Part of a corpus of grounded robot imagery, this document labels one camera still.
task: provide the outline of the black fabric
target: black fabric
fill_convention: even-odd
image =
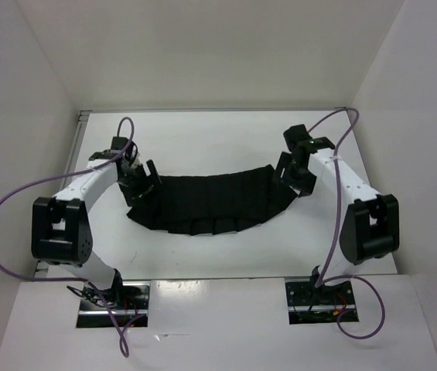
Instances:
[[[162,176],[162,188],[127,216],[150,230],[220,234],[264,223],[285,210],[297,194],[273,183],[268,165],[212,176]]]

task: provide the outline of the white wall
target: white wall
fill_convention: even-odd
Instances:
[[[353,105],[368,176],[401,204],[401,272],[437,347],[437,0],[406,0]]]
[[[18,0],[81,108],[348,104],[403,0]]]
[[[13,0],[0,0],[0,197],[62,172],[76,123],[73,105]],[[0,261],[31,274],[30,213],[38,187],[0,211]],[[0,273],[0,344],[19,283]]]

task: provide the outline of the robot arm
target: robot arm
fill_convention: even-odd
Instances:
[[[93,252],[87,214],[114,183],[119,184],[128,206],[144,202],[145,196],[159,186],[154,165],[148,162],[151,173],[146,175],[134,143],[117,161],[100,167],[119,154],[127,142],[127,138],[114,137],[110,149],[90,157],[87,169],[96,170],[75,178],[51,198],[38,198],[32,208],[32,255],[93,282],[112,298],[119,297],[124,289],[121,275]]]
[[[291,153],[283,152],[275,170],[277,181],[309,196],[316,180],[336,194],[333,157],[335,146],[327,138],[312,138],[304,125],[284,133]],[[399,246],[398,201],[382,196],[337,157],[340,170],[342,226],[326,274],[332,277],[353,274],[354,266],[371,258],[381,258]]]

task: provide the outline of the white table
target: white table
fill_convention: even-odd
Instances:
[[[79,140],[75,169],[90,155],[109,148],[118,122],[135,122],[135,143],[143,162],[153,159],[160,175],[216,175],[265,166],[275,167],[286,151],[283,132],[292,125],[309,128],[329,111],[204,111],[91,114]],[[346,113],[337,114],[314,132],[337,141],[348,128]],[[126,124],[122,134],[128,136]],[[367,180],[356,140],[351,134],[340,154]],[[130,220],[129,208],[113,185],[89,214],[94,249],[124,279],[188,279],[309,276],[325,259],[335,223],[335,196],[317,182],[310,197],[240,233],[191,237],[148,230]],[[370,260],[361,274],[397,273],[393,257]],[[50,276],[64,275],[59,268]]]
[[[65,284],[22,283],[0,349],[0,371],[437,371],[437,355],[408,276],[369,278],[387,307],[372,339],[335,324],[289,325],[284,280],[153,281],[148,328],[75,329],[79,299]],[[376,298],[353,282],[363,335],[380,320]]]

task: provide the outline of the purple cable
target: purple cable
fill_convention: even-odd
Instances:
[[[117,135],[120,134],[120,128],[125,120],[127,120],[129,122],[129,124],[131,125],[131,135],[129,136],[129,140],[128,140],[127,144],[123,147],[123,149],[120,151],[120,153],[118,153],[115,157],[102,163],[101,165],[94,166],[93,168],[87,168],[87,169],[81,170],[79,172],[71,172],[71,173],[62,174],[62,175],[50,176],[49,178],[44,178],[44,179],[36,180],[34,182],[27,183],[21,187],[18,187],[17,189],[14,189],[10,193],[6,194],[5,196],[3,196],[0,199],[0,206],[6,200],[8,200],[9,198],[14,196],[15,194],[17,194],[25,189],[28,189],[28,188],[31,188],[33,186],[37,186],[39,184],[43,184],[46,182],[52,182],[53,180],[59,180],[59,179],[69,178],[71,176],[79,176],[79,175],[89,174],[90,172],[94,172],[96,170],[99,170],[100,168],[103,168],[104,166],[110,165],[111,163],[117,161],[121,156],[124,155],[125,151],[131,145],[132,139],[134,138],[134,132],[135,132],[134,121],[132,121],[132,119],[129,117],[124,117],[121,119],[120,123],[118,124]],[[76,282],[84,282],[84,283],[89,284],[97,292],[97,294],[100,296],[100,299],[103,302],[103,305],[107,309],[108,316],[110,317],[111,323],[113,324],[113,326],[115,327],[115,329],[117,330],[117,332],[120,336],[120,351],[125,358],[128,358],[128,356],[129,356],[128,344],[127,344],[127,340],[124,337],[124,332],[120,329],[120,326],[117,323],[117,319],[113,315],[113,313],[110,309],[110,306],[108,305],[108,303],[107,303],[106,299],[104,298],[104,296],[102,295],[101,291],[92,282],[89,282],[88,280],[85,280],[85,279],[79,278],[79,277],[59,277],[59,278],[29,277],[29,276],[26,276],[24,274],[17,274],[15,272],[12,272],[11,270],[4,267],[1,263],[0,263],[0,271],[7,274],[8,276],[12,276],[14,278],[17,278],[19,280],[24,280],[24,281],[32,281],[32,282],[73,282],[73,281],[76,281]]]
[[[376,327],[376,329],[368,334],[368,335],[362,335],[362,336],[358,336],[358,335],[352,335],[349,332],[347,332],[346,330],[344,330],[342,328],[342,325],[340,324],[340,319],[342,318],[343,315],[345,315],[348,311],[343,311],[341,312],[337,318],[336,318],[336,323],[339,326],[340,331],[352,338],[352,339],[358,339],[358,340],[364,340],[364,339],[369,339],[373,336],[375,336],[383,327],[383,324],[385,322],[385,318],[386,318],[386,311],[385,311],[385,306],[383,303],[383,299],[381,298],[380,294],[378,293],[377,289],[366,279],[359,277],[359,276],[352,276],[352,275],[348,275],[348,274],[344,274],[344,275],[340,275],[340,276],[335,276],[335,277],[331,277],[331,278],[327,278],[325,279],[325,274],[326,271],[328,270],[328,266],[330,264],[330,262],[332,261],[333,255],[335,254],[335,249],[336,249],[336,242],[338,241],[339,238],[339,233],[340,233],[340,224],[342,221],[342,185],[341,185],[341,181],[340,181],[340,167],[339,167],[339,162],[338,159],[336,158],[338,153],[339,153],[339,149],[340,146],[342,145],[343,141],[345,140],[345,138],[347,138],[347,135],[349,135],[349,133],[353,130],[354,126],[357,124],[357,121],[359,120],[359,111],[356,108],[350,108],[350,107],[345,107],[345,108],[340,108],[335,110],[334,112],[331,112],[329,114],[327,114],[325,117],[323,117],[321,120],[319,120],[318,122],[316,122],[309,130],[308,133],[310,133],[314,128],[316,128],[318,125],[320,125],[322,122],[324,122],[327,118],[332,117],[334,114],[338,114],[339,112],[354,112],[355,113],[355,118],[352,120],[352,123],[350,124],[349,128],[345,131],[345,133],[343,133],[342,137],[340,138],[340,140],[336,143],[335,145],[335,149],[333,150],[333,164],[335,167],[335,179],[336,179],[336,219],[335,219],[335,229],[333,231],[333,238],[332,238],[332,245],[329,249],[329,253],[328,256],[326,257],[326,261],[325,264],[323,265],[323,268],[321,270],[321,272],[319,273],[319,277],[318,280],[315,283],[315,287],[320,287],[322,285],[324,285],[327,282],[330,281],[335,281],[337,279],[343,278],[343,279],[352,279],[355,278],[359,281],[364,282],[365,284],[367,284],[371,290],[373,290],[374,294],[376,295],[378,302],[380,303],[380,307],[381,307],[381,321],[380,324],[378,325],[378,327]]]

